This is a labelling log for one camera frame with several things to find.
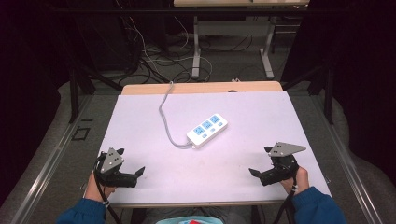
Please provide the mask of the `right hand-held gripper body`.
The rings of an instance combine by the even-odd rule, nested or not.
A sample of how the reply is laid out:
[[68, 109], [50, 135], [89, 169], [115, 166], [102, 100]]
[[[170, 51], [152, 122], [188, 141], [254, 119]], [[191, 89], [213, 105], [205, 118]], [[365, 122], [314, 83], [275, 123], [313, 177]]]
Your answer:
[[273, 165], [272, 169], [259, 175], [262, 184], [267, 186], [294, 177], [299, 168], [294, 154], [306, 150], [306, 147], [276, 142], [273, 147], [265, 147], [264, 150]]

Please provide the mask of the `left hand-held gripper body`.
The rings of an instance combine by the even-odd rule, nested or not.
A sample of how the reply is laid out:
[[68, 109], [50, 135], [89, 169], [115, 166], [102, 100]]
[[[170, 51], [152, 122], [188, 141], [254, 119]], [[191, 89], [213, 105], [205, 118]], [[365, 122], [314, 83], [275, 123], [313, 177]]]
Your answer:
[[134, 188], [137, 184], [137, 174], [125, 174], [120, 171], [124, 162], [123, 148], [111, 147], [108, 152], [101, 152], [94, 166], [94, 174], [102, 186], [116, 188]]

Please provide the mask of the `person's right hand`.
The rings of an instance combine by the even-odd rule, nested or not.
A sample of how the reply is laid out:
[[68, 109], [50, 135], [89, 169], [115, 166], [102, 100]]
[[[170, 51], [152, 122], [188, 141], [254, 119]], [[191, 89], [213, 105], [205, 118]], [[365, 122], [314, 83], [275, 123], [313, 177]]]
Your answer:
[[308, 172], [304, 167], [299, 167], [295, 177], [282, 180], [280, 184], [287, 193], [297, 195], [309, 188]]

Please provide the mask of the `person's left hand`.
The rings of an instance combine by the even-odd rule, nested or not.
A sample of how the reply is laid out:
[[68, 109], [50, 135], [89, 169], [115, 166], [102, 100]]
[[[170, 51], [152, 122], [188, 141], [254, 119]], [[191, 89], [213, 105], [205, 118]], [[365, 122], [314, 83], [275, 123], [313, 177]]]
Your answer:
[[105, 195], [105, 197], [108, 198], [115, 190], [115, 187], [102, 186], [100, 183], [96, 182], [94, 173], [91, 173], [84, 193], [84, 198], [102, 203], [105, 200], [102, 195]]

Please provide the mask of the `white table mat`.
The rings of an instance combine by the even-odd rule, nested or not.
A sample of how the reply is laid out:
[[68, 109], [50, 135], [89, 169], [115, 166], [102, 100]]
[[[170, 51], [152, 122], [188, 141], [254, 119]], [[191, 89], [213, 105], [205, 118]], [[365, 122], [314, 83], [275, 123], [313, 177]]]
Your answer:
[[[228, 127], [194, 148], [187, 133], [213, 114]], [[125, 206], [248, 204], [281, 201], [278, 183], [263, 186], [248, 168], [266, 171], [265, 152], [276, 142], [306, 147], [295, 158], [321, 192], [329, 188], [284, 91], [122, 95], [101, 145], [123, 148], [121, 171], [144, 167], [135, 188], [120, 188], [110, 201]]]

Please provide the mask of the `white power strip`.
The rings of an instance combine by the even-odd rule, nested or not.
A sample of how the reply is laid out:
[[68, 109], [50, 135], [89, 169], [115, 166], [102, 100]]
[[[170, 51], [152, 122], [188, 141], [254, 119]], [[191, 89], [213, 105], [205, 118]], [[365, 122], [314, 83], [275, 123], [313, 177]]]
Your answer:
[[213, 114], [208, 119], [200, 122], [187, 133], [187, 138], [194, 148], [199, 148], [208, 143], [228, 127], [228, 120], [220, 114]]

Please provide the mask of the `person's teal clothing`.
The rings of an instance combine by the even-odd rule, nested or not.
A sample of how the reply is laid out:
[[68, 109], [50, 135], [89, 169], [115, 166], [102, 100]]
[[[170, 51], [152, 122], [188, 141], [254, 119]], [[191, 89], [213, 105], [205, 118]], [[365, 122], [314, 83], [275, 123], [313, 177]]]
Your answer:
[[157, 221], [155, 224], [223, 224], [223, 222], [215, 217], [173, 217]]

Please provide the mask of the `black metal stand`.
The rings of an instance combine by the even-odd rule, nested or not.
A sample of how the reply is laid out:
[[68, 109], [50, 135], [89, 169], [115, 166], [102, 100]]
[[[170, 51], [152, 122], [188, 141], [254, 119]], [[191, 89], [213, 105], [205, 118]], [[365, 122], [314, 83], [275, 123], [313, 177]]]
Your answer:
[[122, 86], [94, 71], [86, 65], [73, 66], [69, 69], [70, 80], [70, 100], [71, 100], [71, 117], [69, 122], [73, 123], [79, 114], [78, 90], [86, 94], [94, 94], [96, 88], [93, 86], [92, 79], [97, 79], [116, 91], [121, 91]]
[[305, 79], [313, 78], [314, 80], [308, 86], [308, 93], [310, 95], [318, 95], [321, 90], [325, 90], [324, 103], [323, 103], [323, 114], [326, 120], [333, 124], [332, 120], [332, 92], [333, 92], [333, 81], [334, 71], [329, 65], [315, 66], [308, 72], [297, 76], [292, 81], [288, 81], [282, 85], [284, 91], [294, 87], [298, 83]]

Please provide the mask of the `desk with white metal legs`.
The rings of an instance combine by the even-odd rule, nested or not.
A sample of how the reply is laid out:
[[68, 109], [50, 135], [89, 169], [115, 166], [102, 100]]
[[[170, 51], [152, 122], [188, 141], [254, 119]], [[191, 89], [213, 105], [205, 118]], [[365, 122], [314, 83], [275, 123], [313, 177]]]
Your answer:
[[[307, 6], [310, 0], [174, 0], [174, 6], [181, 9], [298, 9]], [[275, 35], [277, 16], [265, 16], [263, 19], [254, 20], [252, 16], [246, 16], [243, 20], [231, 19], [200, 19], [193, 17], [193, 42], [194, 55], [192, 61], [191, 76], [198, 78], [200, 64], [203, 57], [199, 46], [201, 36], [260, 36], [265, 37], [265, 47], [260, 49], [264, 74], [267, 78], [275, 77], [269, 61], [269, 50]]]

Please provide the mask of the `aluminium floor rail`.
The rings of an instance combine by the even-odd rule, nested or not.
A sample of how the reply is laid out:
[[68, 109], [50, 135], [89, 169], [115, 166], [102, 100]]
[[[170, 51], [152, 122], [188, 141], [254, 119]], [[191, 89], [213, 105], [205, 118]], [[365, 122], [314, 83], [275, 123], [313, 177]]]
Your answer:
[[77, 119], [68, 121], [62, 105], [55, 121], [12, 191], [10, 220], [5, 224], [54, 224], [83, 194], [96, 152], [92, 96], [85, 96]]
[[330, 133], [332, 142], [335, 144], [335, 154], [339, 160], [341, 167], [346, 175], [349, 186], [351, 187], [355, 198], [357, 199], [361, 211], [363, 212], [368, 224], [383, 224], [383, 220], [377, 212], [372, 199], [370, 198], [366, 187], [357, 172], [357, 168], [350, 157], [345, 145], [342, 143], [335, 127], [331, 125], [324, 115], [324, 105], [319, 96], [312, 96], [311, 100], [318, 112], [318, 115], [324, 126]]

